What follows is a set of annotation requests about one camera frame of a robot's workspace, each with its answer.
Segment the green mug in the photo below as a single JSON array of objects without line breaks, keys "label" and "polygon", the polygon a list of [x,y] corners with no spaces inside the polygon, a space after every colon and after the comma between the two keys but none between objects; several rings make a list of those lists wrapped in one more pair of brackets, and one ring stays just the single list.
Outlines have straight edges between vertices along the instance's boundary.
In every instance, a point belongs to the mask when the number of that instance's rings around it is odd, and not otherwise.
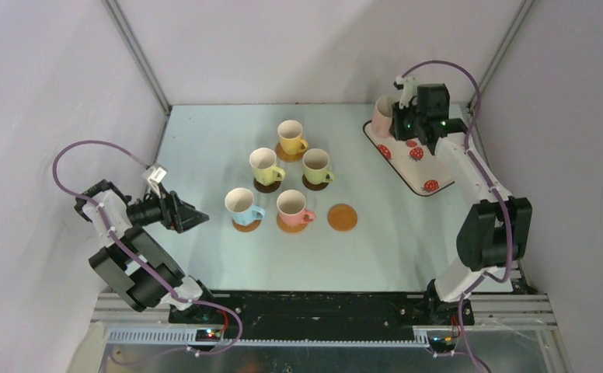
[{"label": "green mug", "polygon": [[304,177],[313,184],[331,183],[335,180],[334,173],[329,169],[329,154],[320,148],[309,149],[302,157]]}]

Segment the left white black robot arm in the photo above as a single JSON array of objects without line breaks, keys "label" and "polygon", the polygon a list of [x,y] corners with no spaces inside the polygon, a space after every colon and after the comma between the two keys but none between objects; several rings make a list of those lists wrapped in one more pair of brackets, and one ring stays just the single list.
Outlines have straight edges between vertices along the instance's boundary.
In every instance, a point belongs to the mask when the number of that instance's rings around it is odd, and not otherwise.
[{"label": "left white black robot arm", "polygon": [[186,275],[145,228],[154,223],[184,233],[209,217],[161,188],[131,201],[113,183],[101,180],[76,197],[75,210],[93,224],[99,251],[89,258],[92,269],[133,310],[159,305],[186,311],[198,323],[209,323],[218,303],[199,280]]}]

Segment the light wooden coaster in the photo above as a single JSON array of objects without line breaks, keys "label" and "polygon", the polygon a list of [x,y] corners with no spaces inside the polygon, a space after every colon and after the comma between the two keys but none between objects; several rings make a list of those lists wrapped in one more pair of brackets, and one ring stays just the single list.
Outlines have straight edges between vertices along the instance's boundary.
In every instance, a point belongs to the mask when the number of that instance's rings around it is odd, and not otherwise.
[{"label": "light wooden coaster", "polygon": [[248,225],[240,225],[235,220],[232,220],[233,227],[239,232],[252,232],[252,231],[256,230],[257,228],[259,228],[259,226],[261,225],[261,222],[262,222],[261,220],[255,220]]},{"label": "light wooden coaster", "polygon": [[327,214],[329,226],[338,232],[348,232],[356,227],[358,215],[349,204],[335,204]]}]

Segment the blue mug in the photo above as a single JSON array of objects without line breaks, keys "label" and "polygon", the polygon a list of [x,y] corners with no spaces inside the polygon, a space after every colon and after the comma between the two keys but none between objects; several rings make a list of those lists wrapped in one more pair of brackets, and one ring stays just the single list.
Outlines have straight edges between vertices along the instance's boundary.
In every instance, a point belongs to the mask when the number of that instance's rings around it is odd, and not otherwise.
[{"label": "blue mug", "polygon": [[242,227],[262,221],[266,215],[262,207],[255,205],[253,192],[244,187],[230,190],[225,196],[224,204],[232,220]]}]

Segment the dark wooden coaster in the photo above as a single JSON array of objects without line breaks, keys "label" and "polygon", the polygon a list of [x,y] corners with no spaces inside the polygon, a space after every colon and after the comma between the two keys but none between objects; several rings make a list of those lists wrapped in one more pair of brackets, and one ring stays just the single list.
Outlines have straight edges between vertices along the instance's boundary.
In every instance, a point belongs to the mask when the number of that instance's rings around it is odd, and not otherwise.
[{"label": "dark wooden coaster", "polygon": [[324,190],[326,189],[331,181],[328,180],[327,178],[324,178],[320,181],[320,183],[312,183],[307,177],[306,175],[302,176],[302,183],[304,185],[305,188],[307,188],[308,190],[311,191],[320,191],[320,190]]},{"label": "dark wooden coaster", "polygon": [[281,186],[281,181],[275,181],[269,185],[260,183],[256,178],[253,179],[253,185],[261,193],[273,193]]}]

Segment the yellow mug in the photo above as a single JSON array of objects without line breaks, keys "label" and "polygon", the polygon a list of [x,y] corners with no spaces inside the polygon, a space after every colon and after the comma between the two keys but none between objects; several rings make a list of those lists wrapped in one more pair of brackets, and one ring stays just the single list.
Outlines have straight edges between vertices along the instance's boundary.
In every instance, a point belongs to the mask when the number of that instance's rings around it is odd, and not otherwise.
[{"label": "yellow mug", "polygon": [[308,149],[308,142],[303,137],[303,126],[296,120],[285,120],[277,127],[279,143],[290,155],[299,153],[303,148]]}]

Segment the pink mug with handle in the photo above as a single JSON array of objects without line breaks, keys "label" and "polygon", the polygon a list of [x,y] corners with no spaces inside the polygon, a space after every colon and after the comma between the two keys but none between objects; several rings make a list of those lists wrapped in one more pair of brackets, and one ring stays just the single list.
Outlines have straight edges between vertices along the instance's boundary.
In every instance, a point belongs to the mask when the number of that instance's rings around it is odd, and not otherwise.
[{"label": "pink mug with handle", "polygon": [[279,219],[289,227],[307,225],[316,220],[313,211],[307,208],[305,195],[299,190],[285,190],[277,198]]}]

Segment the woven rattan coaster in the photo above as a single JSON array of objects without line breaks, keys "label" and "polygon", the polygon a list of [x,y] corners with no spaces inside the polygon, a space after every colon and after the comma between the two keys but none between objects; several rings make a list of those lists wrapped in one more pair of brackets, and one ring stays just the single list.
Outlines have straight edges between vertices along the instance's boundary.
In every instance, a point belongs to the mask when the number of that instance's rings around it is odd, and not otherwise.
[{"label": "woven rattan coaster", "polygon": [[282,232],[294,234],[294,233],[299,233],[299,232],[302,232],[303,230],[305,230],[307,228],[308,224],[307,223],[302,223],[302,224],[299,224],[299,225],[290,226],[290,225],[287,225],[281,219],[281,217],[278,215],[277,216],[277,226],[278,226],[278,228]]},{"label": "woven rattan coaster", "polygon": [[274,151],[277,157],[283,162],[297,162],[302,160],[304,154],[307,152],[307,148],[303,148],[299,153],[290,155],[284,151],[281,146],[281,143],[277,143]]}]

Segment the yellow-green mug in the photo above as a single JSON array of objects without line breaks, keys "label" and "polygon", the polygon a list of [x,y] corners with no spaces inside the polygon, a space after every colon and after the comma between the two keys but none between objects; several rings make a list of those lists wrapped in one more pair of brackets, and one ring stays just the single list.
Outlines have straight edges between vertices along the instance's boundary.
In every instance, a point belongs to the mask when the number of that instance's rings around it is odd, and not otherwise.
[{"label": "yellow-green mug", "polygon": [[258,148],[249,156],[249,165],[256,182],[269,186],[284,180],[286,172],[278,165],[277,154],[270,148]]}]

